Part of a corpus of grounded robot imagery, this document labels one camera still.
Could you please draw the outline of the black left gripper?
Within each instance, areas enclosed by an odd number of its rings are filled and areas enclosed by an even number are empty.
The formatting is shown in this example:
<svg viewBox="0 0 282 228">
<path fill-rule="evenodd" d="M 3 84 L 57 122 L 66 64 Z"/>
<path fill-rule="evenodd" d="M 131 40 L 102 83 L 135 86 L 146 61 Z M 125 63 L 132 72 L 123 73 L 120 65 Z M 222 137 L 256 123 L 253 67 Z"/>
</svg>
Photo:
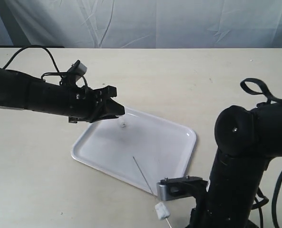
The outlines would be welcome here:
<svg viewBox="0 0 282 228">
<path fill-rule="evenodd" d="M 70 94 L 70 108 L 68 122 L 94 123 L 101 120 L 117 119 L 125 114 L 123 105 L 112 98 L 117 96 L 117 89 L 107 85 L 103 88 L 92 89 L 88 86 L 68 88 Z"/>
</svg>

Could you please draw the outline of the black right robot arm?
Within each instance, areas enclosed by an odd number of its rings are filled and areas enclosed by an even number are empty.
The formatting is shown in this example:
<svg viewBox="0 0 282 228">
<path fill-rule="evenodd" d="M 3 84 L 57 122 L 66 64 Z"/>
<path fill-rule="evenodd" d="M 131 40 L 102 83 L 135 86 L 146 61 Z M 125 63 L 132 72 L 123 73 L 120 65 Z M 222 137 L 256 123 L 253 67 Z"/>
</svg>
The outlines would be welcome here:
<svg viewBox="0 0 282 228">
<path fill-rule="evenodd" d="M 282 157 L 282 102 L 250 111 L 232 105 L 218 116 L 217 152 L 204 199 L 191 213 L 192 228 L 244 228 L 263 173 Z"/>
</svg>

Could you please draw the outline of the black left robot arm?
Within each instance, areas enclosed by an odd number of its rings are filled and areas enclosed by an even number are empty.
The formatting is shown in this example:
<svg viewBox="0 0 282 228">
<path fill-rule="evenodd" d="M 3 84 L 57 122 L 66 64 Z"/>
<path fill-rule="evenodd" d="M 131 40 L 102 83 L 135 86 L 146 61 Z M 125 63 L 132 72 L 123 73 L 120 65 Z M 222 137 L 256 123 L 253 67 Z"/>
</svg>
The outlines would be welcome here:
<svg viewBox="0 0 282 228">
<path fill-rule="evenodd" d="M 0 68 L 0 108 L 30 110 L 68 117 L 69 123 L 94 123 L 116 119 L 125 114 L 123 105 L 113 100 L 117 89 L 107 85 L 92 89 L 77 85 L 87 67 L 77 60 L 66 72 L 47 72 L 46 76 L 60 76 L 58 85 L 43 77 Z"/>
</svg>

